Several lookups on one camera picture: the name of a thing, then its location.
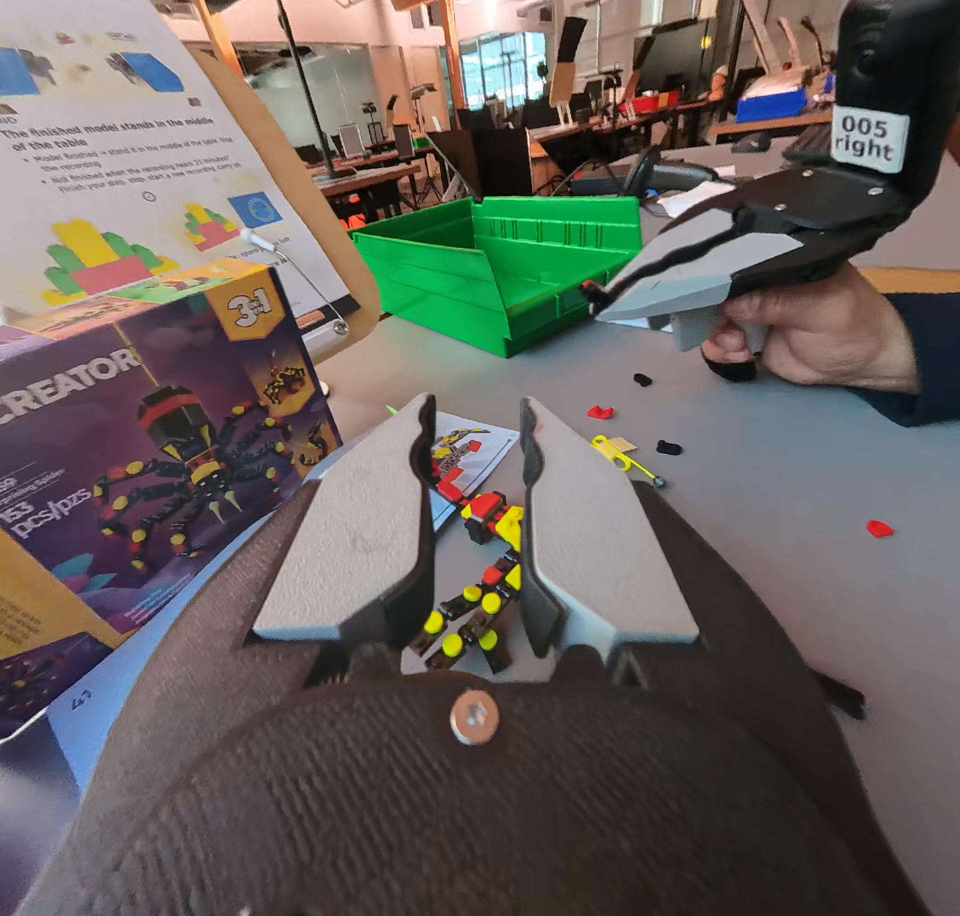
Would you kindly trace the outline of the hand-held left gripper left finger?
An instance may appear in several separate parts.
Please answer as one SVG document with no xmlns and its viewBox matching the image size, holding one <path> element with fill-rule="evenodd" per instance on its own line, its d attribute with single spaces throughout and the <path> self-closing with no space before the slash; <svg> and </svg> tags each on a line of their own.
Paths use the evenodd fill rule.
<svg viewBox="0 0 960 916">
<path fill-rule="evenodd" d="M 430 450 L 423 393 L 371 430 L 318 482 L 253 632 L 266 641 L 402 650 L 434 605 Z"/>
</svg>

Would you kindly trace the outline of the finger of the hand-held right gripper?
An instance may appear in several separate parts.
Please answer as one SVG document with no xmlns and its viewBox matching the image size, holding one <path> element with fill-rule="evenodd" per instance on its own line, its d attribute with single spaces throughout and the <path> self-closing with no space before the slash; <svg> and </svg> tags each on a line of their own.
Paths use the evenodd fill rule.
<svg viewBox="0 0 960 916">
<path fill-rule="evenodd" d="M 704 252 L 699 246 L 721 237 L 726 237 L 734 228 L 734 214 L 739 205 L 739 187 L 732 183 L 703 183 L 686 194 L 701 198 L 686 207 L 686 210 L 672 217 L 652 240 L 646 243 L 630 262 L 618 272 L 604 287 L 608 298 L 618 298 L 629 286 L 642 278 L 642 271 L 651 266 L 663 264 L 669 267 L 666 259 L 678 251 L 693 247 L 693 258 Z"/>
<path fill-rule="evenodd" d="M 807 248 L 797 235 L 782 232 L 727 230 L 655 257 L 642 254 L 630 273 L 606 290 L 596 303 L 596 320 L 618 323 L 660 318 L 720 307 L 777 280 L 792 254 Z"/>
</svg>

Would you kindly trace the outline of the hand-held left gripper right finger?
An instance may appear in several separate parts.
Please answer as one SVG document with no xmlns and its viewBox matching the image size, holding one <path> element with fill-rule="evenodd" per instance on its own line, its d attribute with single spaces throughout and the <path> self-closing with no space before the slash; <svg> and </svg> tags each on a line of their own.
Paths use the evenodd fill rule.
<svg viewBox="0 0 960 916">
<path fill-rule="evenodd" d="M 520 613 L 539 659 L 571 646 L 691 646 L 700 629 L 637 490 L 533 397 L 520 402 Z"/>
</svg>

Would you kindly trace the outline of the red yellow toy brick scorpion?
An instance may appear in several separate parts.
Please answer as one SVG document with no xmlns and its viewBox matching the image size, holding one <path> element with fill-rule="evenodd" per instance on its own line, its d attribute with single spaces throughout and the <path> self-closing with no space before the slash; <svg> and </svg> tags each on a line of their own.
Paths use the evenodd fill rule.
<svg viewBox="0 0 960 916">
<path fill-rule="evenodd" d="M 437 414 L 430 451 L 433 526 L 456 516 L 474 545 L 504 550 L 476 582 L 440 601 L 409 643 L 426 670 L 452 670 L 469 654 L 482 655 L 491 674 L 511 665 L 503 632 L 521 596 L 523 508 L 481 485 L 518 438 L 513 430 Z"/>
</svg>

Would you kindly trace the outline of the person's right forearm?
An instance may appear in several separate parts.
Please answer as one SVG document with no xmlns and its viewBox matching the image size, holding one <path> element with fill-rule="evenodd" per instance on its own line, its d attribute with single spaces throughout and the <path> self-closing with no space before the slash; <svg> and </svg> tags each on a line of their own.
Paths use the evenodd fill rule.
<svg viewBox="0 0 960 916">
<path fill-rule="evenodd" d="M 959 294 L 891 293 L 886 299 L 913 343 L 918 371 L 914 395 L 851 387 L 868 406 L 903 428 L 959 420 Z"/>
</svg>

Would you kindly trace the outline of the purple yellow toy set box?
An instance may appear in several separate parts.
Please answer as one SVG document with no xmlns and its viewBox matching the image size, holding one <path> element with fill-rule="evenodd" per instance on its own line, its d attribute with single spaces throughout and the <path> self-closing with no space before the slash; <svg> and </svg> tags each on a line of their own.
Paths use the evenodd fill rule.
<svg viewBox="0 0 960 916">
<path fill-rule="evenodd" d="M 301 335 L 229 259 L 2 325 L 3 740 L 341 446 Z"/>
</svg>

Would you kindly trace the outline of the person's right hand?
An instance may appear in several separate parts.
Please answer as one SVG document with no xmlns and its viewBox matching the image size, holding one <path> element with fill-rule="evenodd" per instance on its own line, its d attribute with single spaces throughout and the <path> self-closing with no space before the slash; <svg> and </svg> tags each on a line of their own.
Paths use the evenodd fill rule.
<svg viewBox="0 0 960 916">
<path fill-rule="evenodd" d="M 724 317 L 701 345 L 725 365 L 754 354 L 747 329 L 765 326 L 765 367 L 787 382 L 917 395 L 920 375 L 906 323 L 849 264 L 805 285 L 768 286 L 726 300 Z"/>
</svg>

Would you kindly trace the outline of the white paper bags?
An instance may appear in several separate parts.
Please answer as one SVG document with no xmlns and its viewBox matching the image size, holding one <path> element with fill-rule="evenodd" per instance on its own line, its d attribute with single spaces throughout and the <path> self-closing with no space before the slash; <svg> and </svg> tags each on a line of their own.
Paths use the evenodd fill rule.
<svg viewBox="0 0 960 916">
<path fill-rule="evenodd" d="M 734 184 L 725 180 L 705 180 L 691 190 L 664 195 L 657 204 L 668 218 L 677 219 L 693 207 L 735 189 Z"/>
</svg>

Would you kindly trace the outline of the black barcode scanner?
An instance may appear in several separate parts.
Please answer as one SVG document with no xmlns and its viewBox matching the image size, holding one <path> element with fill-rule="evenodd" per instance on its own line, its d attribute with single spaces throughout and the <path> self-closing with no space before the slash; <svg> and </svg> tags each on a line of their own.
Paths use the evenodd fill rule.
<svg viewBox="0 0 960 916">
<path fill-rule="evenodd" d="M 575 197 L 613 195 L 643 200 L 649 192 L 683 192 L 721 180 L 710 167 L 666 159 L 658 145 L 650 145 L 612 163 L 583 164 L 569 180 L 569 191 Z"/>
</svg>

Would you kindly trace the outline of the black keyboard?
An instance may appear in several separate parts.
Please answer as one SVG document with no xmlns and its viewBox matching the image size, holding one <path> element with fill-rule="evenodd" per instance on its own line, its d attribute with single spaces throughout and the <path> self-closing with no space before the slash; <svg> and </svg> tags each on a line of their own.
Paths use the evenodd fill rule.
<svg viewBox="0 0 960 916">
<path fill-rule="evenodd" d="M 783 150 L 783 158 L 797 166 L 826 166 L 833 161 L 833 128 L 830 123 L 807 126 Z"/>
</svg>

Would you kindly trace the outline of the blue box with white lid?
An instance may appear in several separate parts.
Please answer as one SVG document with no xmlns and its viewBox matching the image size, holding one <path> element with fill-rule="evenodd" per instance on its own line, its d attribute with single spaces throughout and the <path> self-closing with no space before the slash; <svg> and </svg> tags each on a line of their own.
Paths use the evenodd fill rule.
<svg viewBox="0 0 960 916">
<path fill-rule="evenodd" d="M 808 105 L 808 90 L 801 76 L 791 76 L 789 72 L 762 76 L 739 97 L 735 122 L 741 125 L 795 118 Z"/>
</svg>

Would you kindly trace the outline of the open building instruction booklet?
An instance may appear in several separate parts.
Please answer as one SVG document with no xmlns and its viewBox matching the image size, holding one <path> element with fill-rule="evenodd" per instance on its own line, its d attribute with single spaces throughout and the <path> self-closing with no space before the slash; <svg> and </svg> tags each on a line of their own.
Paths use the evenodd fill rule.
<svg viewBox="0 0 960 916">
<path fill-rule="evenodd" d="M 438 441 L 450 432 L 467 430 L 453 442 L 460 450 L 478 443 L 476 450 L 464 454 L 466 483 L 464 496 L 472 495 L 490 477 L 520 435 L 515 430 L 494 427 L 438 412 Z M 2 742 L 2 823 L 17 823 L 21 816 L 28 822 L 41 815 L 41 803 L 52 801 L 56 819 L 72 816 L 83 794 L 93 767 L 130 692 L 173 623 L 210 582 L 222 566 L 234 557 L 248 554 L 250 540 L 263 526 L 270 527 L 274 516 L 264 517 L 243 531 L 177 594 L 145 632 L 134 635 L 113 655 L 81 678 L 44 711 Z M 26 800 L 26 809 L 15 806 Z"/>
</svg>

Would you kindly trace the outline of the green plastic bin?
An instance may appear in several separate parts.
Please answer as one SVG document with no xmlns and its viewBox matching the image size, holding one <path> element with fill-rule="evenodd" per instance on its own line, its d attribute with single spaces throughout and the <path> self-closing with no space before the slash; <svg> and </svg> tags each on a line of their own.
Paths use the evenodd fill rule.
<svg viewBox="0 0 960 916">
<path fill-rule="evenodd" d="M 584 282 L 605 286 L 642 249 L 635 197 L 471 198 L 350 232 L 381 309 L 499 358 L 584 320 Z"/>
</svg>

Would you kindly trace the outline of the instruction board on brown stand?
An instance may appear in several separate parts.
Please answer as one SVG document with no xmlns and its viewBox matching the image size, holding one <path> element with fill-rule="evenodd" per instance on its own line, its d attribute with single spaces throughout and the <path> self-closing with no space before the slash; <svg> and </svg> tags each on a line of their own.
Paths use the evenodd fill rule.
<svg viewBox="0 0 960 916">
<path fill-rule="evenodd" d="M 376 281 L 265 104 L 150 0 L 1 0 L 2 321 L 273 268 L 316 361 L 378 322 Z"/>
</svg>

